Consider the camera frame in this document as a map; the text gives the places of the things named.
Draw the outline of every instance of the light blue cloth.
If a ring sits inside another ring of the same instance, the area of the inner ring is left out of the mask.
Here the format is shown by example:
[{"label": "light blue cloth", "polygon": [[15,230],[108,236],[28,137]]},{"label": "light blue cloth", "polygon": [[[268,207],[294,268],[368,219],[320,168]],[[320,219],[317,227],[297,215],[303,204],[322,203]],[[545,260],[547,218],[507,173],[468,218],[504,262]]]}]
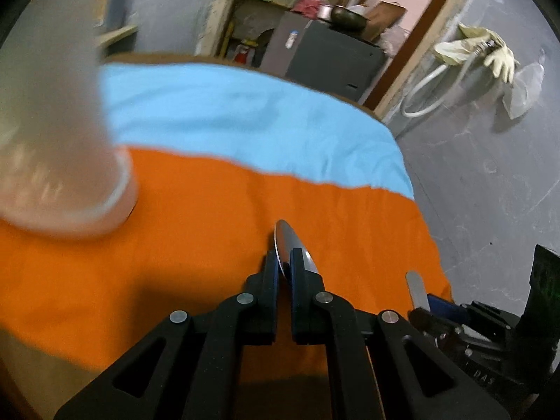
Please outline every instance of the light blue cloth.
[{"label": "light blue cloth", "polygon": [[117,143],[413,198],[387,128],[329,95],[259,72],[201,63],[113,63],[101,72]]}]

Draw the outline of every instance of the white hose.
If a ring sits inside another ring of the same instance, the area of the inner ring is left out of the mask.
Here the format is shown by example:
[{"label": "white hose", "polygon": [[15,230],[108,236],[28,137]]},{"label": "white hose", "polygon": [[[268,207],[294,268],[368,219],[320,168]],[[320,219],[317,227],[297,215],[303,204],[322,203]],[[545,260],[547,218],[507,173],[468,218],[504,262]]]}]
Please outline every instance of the white hose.
[{"label": "white hose", "polygon": [[456,80],[453,82],[453,85],[449,87],[449,89],[443,94],[442,97],[440,97],[438,100],[436,100],[436,102],[430,104],[428,107],[418,110],[416,112],[407,112],[405,109],[409,106],[411,99],[414,97],[414,95],[416,95],[416,93],[418,93],[422,88],[424,88],[428,83],[430,83],[432,80],[434,80],[436,77],[440,76],[441,74],[443,74],[445,71],[448,70],[449,65],[447,63],[442,64],[441,66],[438,66],[434,71],[432,71],[431,73],[429,73],[426,77],[424,77],[420,82],[418,82],[418,84],[405,96],[405,98],[403,99],[401,105],[400,105],[400,112],[408,118],[416,118],[416,117],[422,117],[424,115],[426,115],[427,113],[432,112],[433,110],[437,109],[440,105],[442,105],[445,102],[445,99],[447,98],[447,96],[453,92],[453,90],[455,89],[455,87],[457,85],[459,85],[459,82],[461,82],[463,80],[463,78],[465,77],[467,71],[469,70],[471,64],[473,63],[474,60],[476,60],[476,58],[482,53],[482,49],[476,49],[466,60],[466,62],[463,64],[463,67],[461,68],[460,73],[458,74]]}]

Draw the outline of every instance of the metal screw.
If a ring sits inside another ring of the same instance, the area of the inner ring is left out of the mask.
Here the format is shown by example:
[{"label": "metal screw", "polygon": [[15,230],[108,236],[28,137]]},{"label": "metal screw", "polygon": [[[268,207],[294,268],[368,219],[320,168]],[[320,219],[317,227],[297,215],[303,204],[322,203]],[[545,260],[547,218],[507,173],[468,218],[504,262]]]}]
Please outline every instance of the metal screw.
[{"label": "metal screw", "polygon": [[181,324],[182,322],[187,320],[188,316],[189,315],[185,313],[185,311],[177,310],[177,311],[173,311],[169,315],[169,320],[174,324]]},{"label": "metal screw", "polygon": [[387,322],[388,324],[396,324],[399,321],[399,315],[391,310],[384,311],[381,317],[383,322]]},{"label": "metal screw", "polygon": [[319,303],[331,303],[332,300],[334,299],[333,295],[330,292],[319,292],[316,296],[315,299],[319,302]]},{"label": "metal screw", "polygon": [[255,300],[255,297],[253,297],[253,294],[250,294],[248,292],[240,293],[237,296],[237,303],[240,303],[241,305],[253,303],[253,300]]}]

